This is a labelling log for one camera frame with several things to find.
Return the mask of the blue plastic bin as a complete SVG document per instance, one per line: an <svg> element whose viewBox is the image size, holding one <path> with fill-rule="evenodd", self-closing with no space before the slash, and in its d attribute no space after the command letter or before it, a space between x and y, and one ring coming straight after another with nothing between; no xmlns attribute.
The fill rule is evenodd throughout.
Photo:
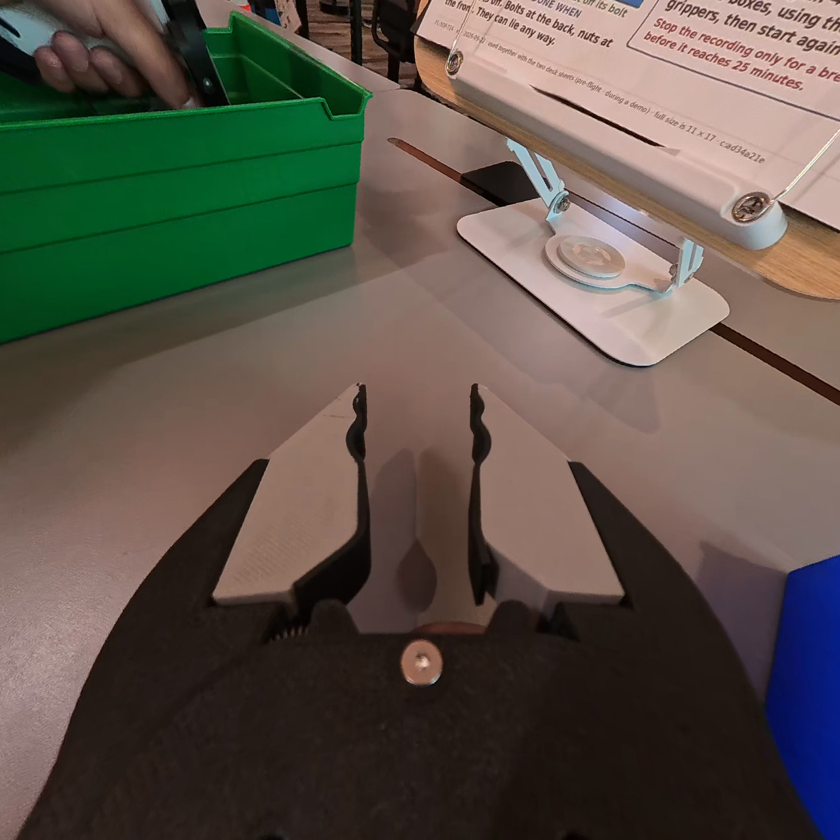
<svg viewBox="0 0 840 840"><path fill-rule="evenodd" d="M816 827L839 838L839 557L787 575L766 716Z"/></svg>

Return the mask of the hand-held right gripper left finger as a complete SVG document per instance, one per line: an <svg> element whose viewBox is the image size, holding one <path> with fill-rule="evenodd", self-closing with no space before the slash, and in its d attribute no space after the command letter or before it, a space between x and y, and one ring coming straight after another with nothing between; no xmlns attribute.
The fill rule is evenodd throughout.
<svg viewBox="0 0 840 840"><path fill-rule="evenodd" d="M273 602L310 614L360 593L371 573L366 426L366 387L356 383L269 456L215 604Z"/></svg>

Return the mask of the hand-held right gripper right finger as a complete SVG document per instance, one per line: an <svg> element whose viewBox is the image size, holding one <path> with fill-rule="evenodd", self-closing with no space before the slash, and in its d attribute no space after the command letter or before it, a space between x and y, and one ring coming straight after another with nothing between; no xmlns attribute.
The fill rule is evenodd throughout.
<svg viewBox="0 0 840 840"><path fill-rule="evenodd" d="M624 588L563 451L484 385L471 386L469 427L475 603L517 601L546 619L564 602L619 603Z"/></svg>

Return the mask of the printed instruction sheet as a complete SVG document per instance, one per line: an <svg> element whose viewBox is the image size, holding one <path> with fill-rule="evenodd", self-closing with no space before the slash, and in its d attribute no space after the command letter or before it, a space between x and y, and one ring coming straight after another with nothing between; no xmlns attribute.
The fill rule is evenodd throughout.
<svg viewBox="0 0 840 840"><path fill-rule="evenodd" d="M838 229L837 1L435 1L415 32Z"/></svg>

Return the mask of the person's left hand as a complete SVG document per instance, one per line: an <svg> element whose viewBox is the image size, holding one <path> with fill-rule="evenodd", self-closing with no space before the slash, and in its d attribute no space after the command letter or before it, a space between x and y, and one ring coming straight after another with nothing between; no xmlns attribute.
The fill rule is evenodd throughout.
<svg viewBox="0 0 840 840"><path fill-rule="evenodd" d="M201 106L157 25L131 1L39 1L69 29L35 52L44 83L72 93L138 98L150 88L171 109Z"/></svg>

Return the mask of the white and wooden document stand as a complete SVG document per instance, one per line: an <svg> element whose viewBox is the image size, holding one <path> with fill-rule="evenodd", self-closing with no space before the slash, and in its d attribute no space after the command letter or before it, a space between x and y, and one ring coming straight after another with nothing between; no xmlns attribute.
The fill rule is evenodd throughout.
<svg viewBox="0 0 840 840"><path fill-rule="evenodd" d="M462 217L458 235L613 360L654 365L729 315L697 278L704 247L777 287L838 299L838 233L683 152L634 137L452 48L416 37L430 91L498 131L539 199ZM555 165L678 235L665 258L573 203Z"/></svg>

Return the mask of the black office chair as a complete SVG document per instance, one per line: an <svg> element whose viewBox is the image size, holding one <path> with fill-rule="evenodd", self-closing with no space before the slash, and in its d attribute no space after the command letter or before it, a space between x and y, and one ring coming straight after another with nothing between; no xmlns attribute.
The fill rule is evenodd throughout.
<svg viewBox="0 0 840 840"><path fill-rule="evenodd" d="M364 64L365 45L374 46L374 60L386 62L385 76L401 87L419 90L413 27L418 1L350 2L350 59Z"/></svg>

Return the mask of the green plastic bin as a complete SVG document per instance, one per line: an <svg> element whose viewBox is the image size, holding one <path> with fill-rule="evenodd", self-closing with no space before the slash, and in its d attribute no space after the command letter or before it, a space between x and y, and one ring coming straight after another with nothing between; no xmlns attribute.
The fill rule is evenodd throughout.
<svg viewBox="0 0 840 840"><path fill-rule="evenodd" d="M3 343L352 244L371 93L228 8L227 106L2 74Z"/></svg>

